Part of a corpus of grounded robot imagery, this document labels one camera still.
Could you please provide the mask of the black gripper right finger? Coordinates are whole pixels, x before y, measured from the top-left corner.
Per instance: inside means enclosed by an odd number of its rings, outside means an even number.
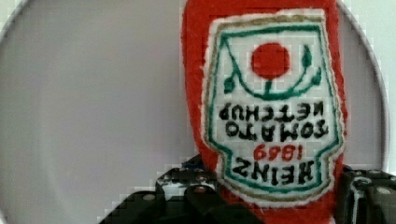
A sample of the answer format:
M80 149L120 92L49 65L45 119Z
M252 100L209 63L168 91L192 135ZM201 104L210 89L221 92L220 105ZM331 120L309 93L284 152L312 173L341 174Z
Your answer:
M336 224L396 224L396 176L345 166L334 219Z

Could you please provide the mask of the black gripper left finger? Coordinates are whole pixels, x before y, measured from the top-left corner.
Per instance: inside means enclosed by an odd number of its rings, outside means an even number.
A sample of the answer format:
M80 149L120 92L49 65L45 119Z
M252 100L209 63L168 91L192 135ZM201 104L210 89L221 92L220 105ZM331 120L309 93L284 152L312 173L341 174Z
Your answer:
M197 155L160 176L155 190L129 195L99 224L263 224L241 203L227 203Z

